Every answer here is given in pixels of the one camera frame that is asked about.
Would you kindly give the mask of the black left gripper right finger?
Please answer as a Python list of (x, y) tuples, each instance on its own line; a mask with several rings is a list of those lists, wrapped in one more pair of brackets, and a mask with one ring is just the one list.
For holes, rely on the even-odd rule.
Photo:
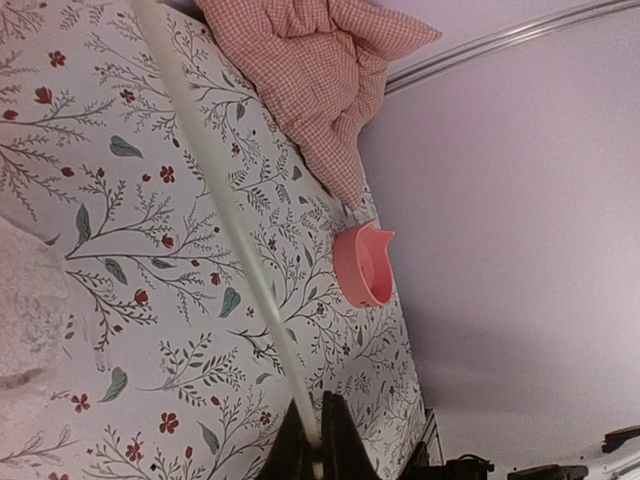
[(380, 479), (371, 464), (346, 400), (330, 391), (323, 393), (321, 435), (324, 479)]

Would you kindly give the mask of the white flexible tent pole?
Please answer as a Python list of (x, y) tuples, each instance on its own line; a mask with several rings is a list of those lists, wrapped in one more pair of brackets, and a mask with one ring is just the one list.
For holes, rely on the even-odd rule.
[(190, 83), (183, 73), (180, 60), (174, 54), (171, 36), (165, 30), (163, 7), (156, 1), (134, 1), (132, 7), (158, 67), (159, 77), (176, 110), (176, 118), (188, 149), (202, 170), (216, 210), (244, 270), (257, 310), (267, 326), (280, 358), (306, 438), (308, 455), (305, 463), (311, 468), (314, 479), (327, 479), (329, 474), (325, 472), (322, 460), (321, 430), (295, 346), (281, 320), (279, 308), (261, 270), (260, 261), (254, 254), (251, 236), (246, 231), (242, 215), (236, 208), (233, 192), (216, 156), (217, 143), (207, 133), (198, 107), (190, 97)]

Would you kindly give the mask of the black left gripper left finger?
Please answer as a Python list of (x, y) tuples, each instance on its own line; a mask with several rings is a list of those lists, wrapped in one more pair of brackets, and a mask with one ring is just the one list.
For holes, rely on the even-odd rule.
[(312, 480), (314, 453), (291, 401), (262, 467), (262, 480)]

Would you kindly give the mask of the striped pet tent fabric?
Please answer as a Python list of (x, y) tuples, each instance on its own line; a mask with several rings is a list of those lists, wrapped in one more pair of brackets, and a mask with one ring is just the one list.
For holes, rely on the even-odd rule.
[(60, 257), (1, 221), (1, 446), (17, 441), (48, 403), (70, 288)]

